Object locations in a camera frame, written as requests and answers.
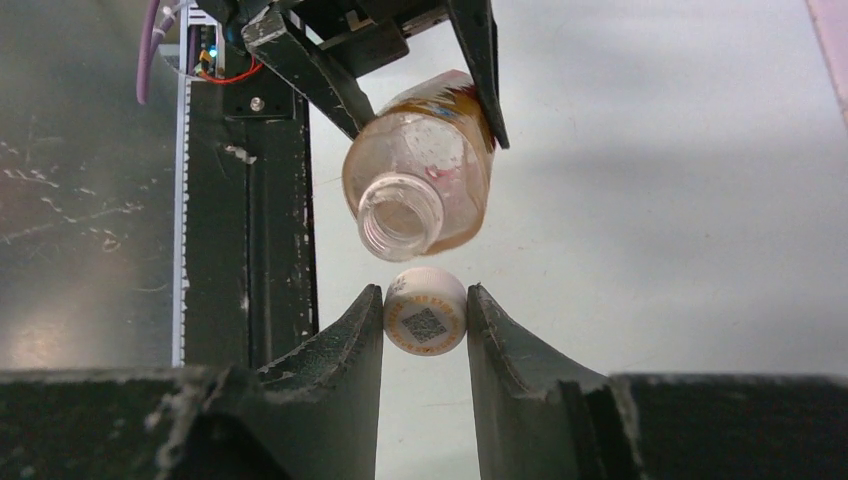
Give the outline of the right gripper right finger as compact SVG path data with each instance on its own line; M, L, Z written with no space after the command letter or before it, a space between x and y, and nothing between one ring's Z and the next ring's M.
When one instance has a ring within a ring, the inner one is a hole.
M484 479L843 479L847 381L823 375L605 376L468 290Z

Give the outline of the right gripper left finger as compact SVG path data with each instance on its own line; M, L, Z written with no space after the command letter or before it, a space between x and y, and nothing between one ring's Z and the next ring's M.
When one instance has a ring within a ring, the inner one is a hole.
M256 370L20 370L1 375L5 479L371 479L383 299Z

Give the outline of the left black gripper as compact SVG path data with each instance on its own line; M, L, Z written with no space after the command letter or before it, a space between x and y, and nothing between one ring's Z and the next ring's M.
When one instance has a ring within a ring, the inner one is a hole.
M502 149L510 147L499 95L497 24L489 0L196 5L221 25L224 42L234 52L251 53L350 139L375 118L355 77L406 56L409 38L451 20L490 131ZM316 35L316 44L294 23Z

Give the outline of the orange red label bottle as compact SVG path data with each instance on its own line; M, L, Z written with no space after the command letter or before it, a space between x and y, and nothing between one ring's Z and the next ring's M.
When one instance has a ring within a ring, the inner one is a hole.
M484 221L494 154L469 74L448 70L398 94L343 164L344 195L364 247L405 262L469 242Z

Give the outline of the white bottle cap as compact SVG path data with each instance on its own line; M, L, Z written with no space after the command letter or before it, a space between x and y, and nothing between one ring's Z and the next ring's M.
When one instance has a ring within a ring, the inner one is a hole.
M456 348L467 332L467 289L450 272L415 267L397 275L384 301L383 329L399 349L438 356Z

